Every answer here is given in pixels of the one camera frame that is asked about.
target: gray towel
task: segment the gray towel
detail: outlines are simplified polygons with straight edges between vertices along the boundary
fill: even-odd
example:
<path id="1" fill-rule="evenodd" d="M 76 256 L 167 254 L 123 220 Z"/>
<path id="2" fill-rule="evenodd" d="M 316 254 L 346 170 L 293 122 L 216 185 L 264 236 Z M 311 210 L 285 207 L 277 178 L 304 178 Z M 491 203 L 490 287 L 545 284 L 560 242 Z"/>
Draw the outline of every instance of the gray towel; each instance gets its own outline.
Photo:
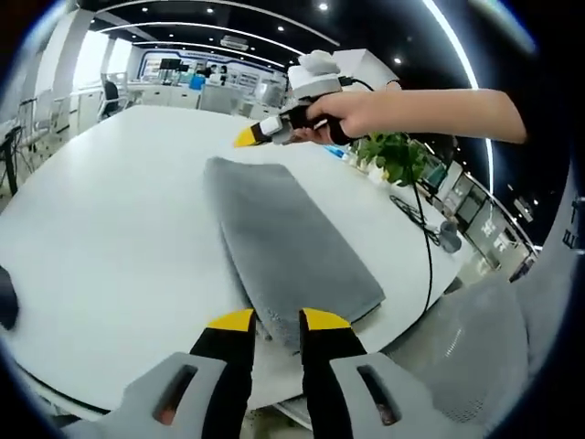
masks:
<path id="1" fill-rule="evenodd" d="M 286 167 L 214 157 L 205 180 L 229 258 L 275 340 L 299 350 L 302 307 L 355 322 L 384 300 L 376 279 Z"/>

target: hand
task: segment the hand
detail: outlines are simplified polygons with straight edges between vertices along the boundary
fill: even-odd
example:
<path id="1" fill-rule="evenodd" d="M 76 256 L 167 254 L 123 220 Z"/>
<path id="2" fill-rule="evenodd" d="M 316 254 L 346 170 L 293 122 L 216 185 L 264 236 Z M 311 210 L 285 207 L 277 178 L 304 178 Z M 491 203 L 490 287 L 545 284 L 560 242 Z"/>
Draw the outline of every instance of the hand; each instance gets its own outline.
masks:
<path id="1" fill-rule="evenodd" d="M 341 128 L 349 137 L 362 137 L 376 131 L 386 113 L 388 91 L 343 91 L 323 96 L 307 108 L 307 118 L 315 119 L 321 114 L 330 114 L 341 119 Z M 293 142 L 315 142 L 332 144 L 329 126 L 313 130 L 294 130 Z"/>

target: round white table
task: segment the round white table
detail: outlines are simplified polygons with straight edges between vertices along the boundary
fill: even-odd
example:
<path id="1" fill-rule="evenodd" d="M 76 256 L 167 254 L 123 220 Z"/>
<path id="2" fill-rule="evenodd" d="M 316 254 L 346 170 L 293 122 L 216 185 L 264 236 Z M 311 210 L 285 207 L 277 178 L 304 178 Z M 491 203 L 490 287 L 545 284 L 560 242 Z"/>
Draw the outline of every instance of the round white table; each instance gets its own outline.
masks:
<path id="1" fill-rule="evenodd" d="M 249 124 L 133 107 L 72 139 L 20 188 L 0 215 L 0 264 L 20 301 L 4 340 L 21 368 L 111 410 L 128 383 L 188 352 L 211 319 L 245 307 L 202 185 L 213 155 L 287 166 L 354 248 L 386 295 L 355 325 L 368 351 L 419 317 L 429 281 L 424 237 L 388 190 L 317 145 L 232 148 Z M 429 223 L 443 221 L 423 203 Z M 431 251 L 434 303 L 471 248 Z M 250 409 L 301 394 L 300 356 L 259 338 L 253 378 Z"/>

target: white robotic device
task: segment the white robotic device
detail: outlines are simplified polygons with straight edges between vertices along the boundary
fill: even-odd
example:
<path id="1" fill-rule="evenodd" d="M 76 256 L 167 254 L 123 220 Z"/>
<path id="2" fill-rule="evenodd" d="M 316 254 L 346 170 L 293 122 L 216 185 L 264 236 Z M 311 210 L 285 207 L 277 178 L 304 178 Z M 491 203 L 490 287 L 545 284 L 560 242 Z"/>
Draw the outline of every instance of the white robotic device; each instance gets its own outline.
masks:
<path id="1" fill-rule="evenodd" d="M 306 108 L 321 96 L 342 90 L 339 73 L 341 70 L 331 54 L 322 50 L 299 57 L 299 65 L 289 68 L 288 77 L 291 83 L 293 100 L 283 111 L 269 117 L 242 132 L 235 146 L 263 145 L 274 142 L 286 145 L 291 142 L 296 128 L 312 127 L 320 123 L 329 123 L 332 136 L 336 134 L 340 145 L 349 142 L 339 126 L 339 121 L 331 116 L 324 116 L 317 121 L 308 121 Z"/>

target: green leaves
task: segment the green leaves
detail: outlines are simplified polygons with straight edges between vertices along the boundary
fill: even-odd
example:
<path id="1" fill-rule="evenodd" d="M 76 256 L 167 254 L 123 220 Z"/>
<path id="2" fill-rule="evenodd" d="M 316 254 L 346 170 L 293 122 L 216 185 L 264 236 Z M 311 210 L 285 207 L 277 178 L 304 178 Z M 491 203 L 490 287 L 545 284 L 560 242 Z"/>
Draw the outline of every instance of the green leaves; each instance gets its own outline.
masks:
<path id="1" fill-rule="evenodd" d="M 401 187 L 414 185 L 422 175 L 427 162 L 427 151 L 417 140 L 410 140 L 404 133 L 372 133 L 359 142 L 357 162 L 369 164 L 376 159 L 376 166 L 383 168 L 389 183 Z"/>

